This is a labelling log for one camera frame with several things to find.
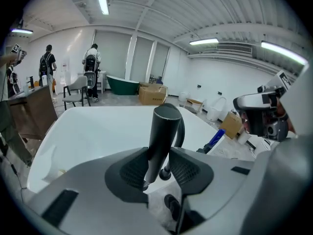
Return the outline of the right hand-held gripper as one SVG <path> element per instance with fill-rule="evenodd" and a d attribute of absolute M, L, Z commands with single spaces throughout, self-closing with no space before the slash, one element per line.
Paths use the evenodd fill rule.
<path fill-rule="evenodd" d="M 245 130 L 272 141 L 283 141 L 290 130 L 289 116 L 280 98 L 291 87 L 286 74 L 279 71 L 257 93 L 246 94 L 233 100 L 235 110 L 242 118 Z"/>

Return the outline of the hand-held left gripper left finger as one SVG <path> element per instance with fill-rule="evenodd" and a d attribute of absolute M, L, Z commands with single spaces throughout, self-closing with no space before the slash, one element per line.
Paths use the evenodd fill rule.
<path fill-rule="evenodd" d="M 30 208 L 68 235 L 165 235 L 142 191 L 146 147 L 74 166 L 29 202 Z"/>

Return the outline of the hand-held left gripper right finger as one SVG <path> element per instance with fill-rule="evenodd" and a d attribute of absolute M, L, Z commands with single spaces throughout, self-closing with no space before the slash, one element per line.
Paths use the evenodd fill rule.
<path fill-rule="evenodd" d="M 181 189 L 176 234 L 239 234 L 252 198 L 236 195 L 253 163 L 172 148 L 169 164 Z"/>

